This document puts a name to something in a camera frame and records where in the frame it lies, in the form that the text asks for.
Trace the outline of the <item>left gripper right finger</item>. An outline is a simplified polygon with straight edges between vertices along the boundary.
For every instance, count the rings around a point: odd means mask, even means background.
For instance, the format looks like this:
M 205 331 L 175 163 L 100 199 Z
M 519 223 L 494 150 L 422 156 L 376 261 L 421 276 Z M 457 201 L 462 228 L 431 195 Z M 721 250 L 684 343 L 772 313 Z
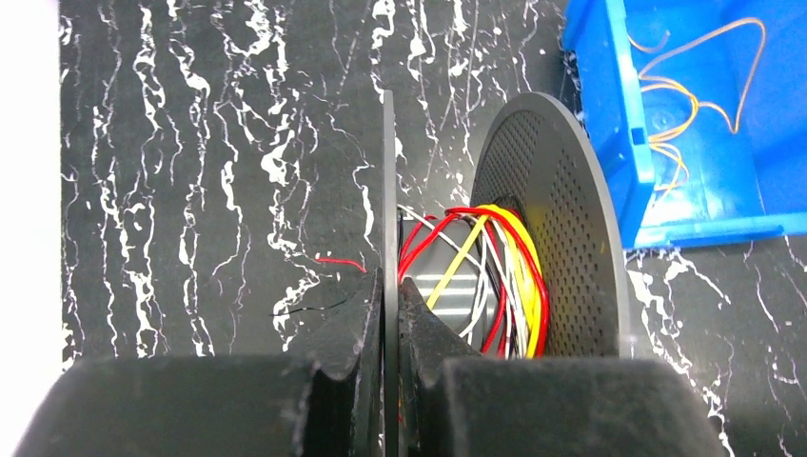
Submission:
M 720 456 L 702 403 L 667 365 L 481 355 L 399 288 L 401 447 L 412 456 Z

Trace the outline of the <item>dark grey cable spool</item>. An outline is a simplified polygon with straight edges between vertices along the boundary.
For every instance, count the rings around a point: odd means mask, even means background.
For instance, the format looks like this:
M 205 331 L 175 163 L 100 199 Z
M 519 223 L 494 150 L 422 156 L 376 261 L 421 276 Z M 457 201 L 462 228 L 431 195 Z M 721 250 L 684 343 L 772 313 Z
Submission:
M 617 218 L 600 164 L 575 116 L 525 93 L 496 115 L 482 146 L 473 204 L 503 205 L 502 227 L 525 226 L 518 248 L 537 258 L 538 342 L 528 358 L 623 359 L 629 328 Z M 403 416 L 398 212 L 384 215 L 384 454 L 401 447 Z

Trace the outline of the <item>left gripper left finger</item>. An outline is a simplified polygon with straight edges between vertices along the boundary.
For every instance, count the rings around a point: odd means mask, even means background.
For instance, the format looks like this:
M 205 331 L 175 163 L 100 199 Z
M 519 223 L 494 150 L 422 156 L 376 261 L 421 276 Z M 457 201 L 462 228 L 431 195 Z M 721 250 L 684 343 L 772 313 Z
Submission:
M 19 456 L 368 456 L 378 443 L 381 270 L 279 354 L 83 361 Z

